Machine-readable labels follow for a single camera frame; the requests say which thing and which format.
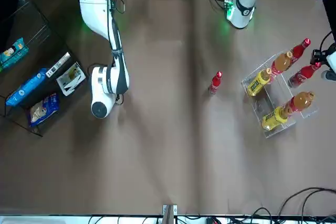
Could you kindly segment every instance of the blue snack package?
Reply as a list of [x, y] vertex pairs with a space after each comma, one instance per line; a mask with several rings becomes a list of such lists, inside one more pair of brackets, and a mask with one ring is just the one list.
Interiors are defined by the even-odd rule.
[[28, 52], [29, 49], [28, 47], [25, 47], [23, 38], [18, 39], [10, 48], [1, 53], [0, 63], [2, 65], [2, 69], [9, 68]]
[[59, 100], [56, 93], [44, 98], [29, 109], [29, 126], [34, 127], [59, 110]]
[[39, 86], [46, 79], [47, 68], [42, 68], [39, 73], [34, 75], [24, 84], [22, 84], [10, 97], [6, 100], [7, 106], [18, 105], [29, 93]]

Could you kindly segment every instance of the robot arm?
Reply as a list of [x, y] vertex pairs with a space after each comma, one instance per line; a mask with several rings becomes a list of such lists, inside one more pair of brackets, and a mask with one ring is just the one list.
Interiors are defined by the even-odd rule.
[[226, 18], [236, 28], [244, 28], [252, 19], [256, 0], [227, 0], [231, 2]]
[[105, 118], [111, 111], [117, 95], [129, 87], [129, 75], [124, 59], [121, 38], [112, 15], [111, 0], [79, 0], [84, 22], [95, 33], [107, 39], [111, 45], [112, 63], [95, 67], [90, 76], [92, 88], [92, 113]]
[[315, 64], [321, 62], [323, 65], [327, 65], [330, 69], [322, 72], [322, 78], [324, 80], [336, 81], [336, 43], [324, 51], [318, 49], [313, 50], [310, 63]]

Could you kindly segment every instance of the brown table surface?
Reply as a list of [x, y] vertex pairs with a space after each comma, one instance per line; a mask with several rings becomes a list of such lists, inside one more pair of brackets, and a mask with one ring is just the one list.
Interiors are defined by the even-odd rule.
[[[110, 62], [107, 41], [83, 23], [77, 0], [35, 1], [85, 67]], [[97, 120], [87, 91], [43, 138], [2, 122], [2, 211], [156, 215], [174, 203], [180, 214], [251, 214], [260, 206], [276, 214], [303, 188], [336, 187], [335, 84], [320, 73], [305, 83], [318, 113], [269, 139], [240, 84], [305, 37], [311, 46], [293, 67], [308, 63], [330, 30], [322, 1], [258, 0], [243, 30], [208, 0], [125, 3], [116, 15], [131, 83], [124, 105]], [[218, 70], [223, 83], [209, 99], [203, 94]], [[284, 213], [298, 214], [305, 195]], [[335, 204], [335, 195], [320, 193], [306, 213], [328, 215]]]

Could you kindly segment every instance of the red bottle cap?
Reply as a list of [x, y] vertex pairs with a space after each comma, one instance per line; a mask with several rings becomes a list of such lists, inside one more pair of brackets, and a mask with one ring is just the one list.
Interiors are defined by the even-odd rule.
[[223, 75], [222, 72], [218, 71], [217, 74], [216, 74], [216, 77], [220, 79], [222, 77], [222, 75]]
[[315, 66], [316, 66], [317, 68], [320, 68], [320, 67], [322, 66], [322, 63], [321, 63], [321, 62], [316, 62], [316, 63], [315, 63]]
[[303, 45], [304, 45], [305, 47], [308, 47], [308, 46], [310, 45], [310, 43], [311, 43], [311, 41], [310, 41], [310, 39], [308, 39], [308, 38], [304, 39], [304, 41], [303, 41]]

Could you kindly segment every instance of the yellow bottle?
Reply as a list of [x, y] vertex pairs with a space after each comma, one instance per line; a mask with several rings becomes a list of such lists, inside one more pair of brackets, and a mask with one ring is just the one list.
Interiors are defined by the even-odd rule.
[[276, 107], [272, 113], [265, 115], [262, 118], [263, 121], [261, 125], [266, 131], [271, 131], [280, 124], [286, 123], [288, 116], [289, 114], [287, 111], [283, 107], [279, 106]]
[[247, 93], [253, 97], [256, 96], [257, 93], [259, 93], [259, 91], [262, 89], [262, 87], [269, 83], [271, 73], [272, 70], [270, 68], [260, 71], [254, 78], [254, 80], [250, 83], [250, 85], [247, 87]]

